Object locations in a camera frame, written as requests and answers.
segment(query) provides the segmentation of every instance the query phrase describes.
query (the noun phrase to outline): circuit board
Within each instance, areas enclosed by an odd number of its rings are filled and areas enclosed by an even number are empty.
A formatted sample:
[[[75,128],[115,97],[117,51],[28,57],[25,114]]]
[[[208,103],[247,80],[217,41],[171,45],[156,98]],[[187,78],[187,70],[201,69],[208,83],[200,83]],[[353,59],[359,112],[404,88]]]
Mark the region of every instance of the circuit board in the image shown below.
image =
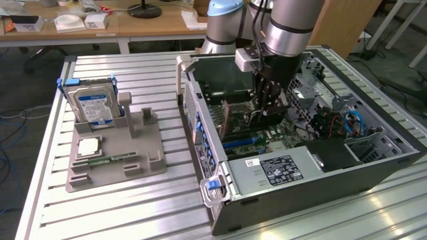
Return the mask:
[[[223,105],[211,105],[208,106],[208,109],[216,131],[217,133],[220,133],[221,128],[224,127],[221,126],[224,122],[224,107]],[[303,138],[296,132],[291,121],[288,121],[287,119],[283,119],[280,124],[269,126],[267,129],[247,132],[245,134],[240,134],[239,136],[240,139],[229,139],[227,137],[224,138],[223,146],[228,160],[256,156],[284,149],[291,149],[303,141]],[[241,146],[225,147],[227,142],[239,141],[241,139],[252,139],[252,143]]]

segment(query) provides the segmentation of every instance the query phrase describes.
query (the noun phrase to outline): blue cable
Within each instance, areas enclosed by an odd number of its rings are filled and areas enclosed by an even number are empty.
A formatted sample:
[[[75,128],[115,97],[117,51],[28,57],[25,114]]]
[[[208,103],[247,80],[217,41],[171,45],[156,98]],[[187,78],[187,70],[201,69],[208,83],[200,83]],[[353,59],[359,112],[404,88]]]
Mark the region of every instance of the blue cable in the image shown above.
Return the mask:
[[[16,188],[17,188],[17,195],[16,195],[16,199],[14,201],[8,205],[8,207],[5,209],[2,209],[2,211],[0,211],[0,215],[6,211],[9,210],[20,201],[21,199],[21,183],[20,183],[20,179],[19,179],[19,174],[17,174],[17,171],[16,171],[16,168],[14,168],[14,165],[13,163],[9,161],[8,158],[4,158],[4,157],[0,157],[0,159],[2,161],[5,161],[8,163],[8,165],[10,166],[10,169],[12,169],[12,174],[13,174],[13,178],[14,178],[14,182],[16,182]]]
[[[360,121],[360,126],[361,126],[361,131],[363,131],[363,134],[361,136],[364,136],[367,134],[367,127],[365,127],[365,123],[363,122],[363,118],[361,118],[361,115],[356,112],[356,111],[348,111],[343,114],[341,118],[343,118],[343,124],[344,124],[344,128],[347,129],[347,132],[348,133],[352,133],[353,131],[351,130],[351,128],[347,126],[347,115],[348,114],[353,114],[357,118],[359,118],[359,121]]]
[[[9,122],[1,121],[1,120],[0,120],[0,123],[9,125],[9,126],[17,126],[21,128],[20,135],[19,135],[17,139],[14,139],[14,141],[12,141],[10,143],[0,146],[2,149],[6,149],[6,148],[12,147],[23,139],[23,137],[27,133],[27,127],[21,123],[9,123]]]

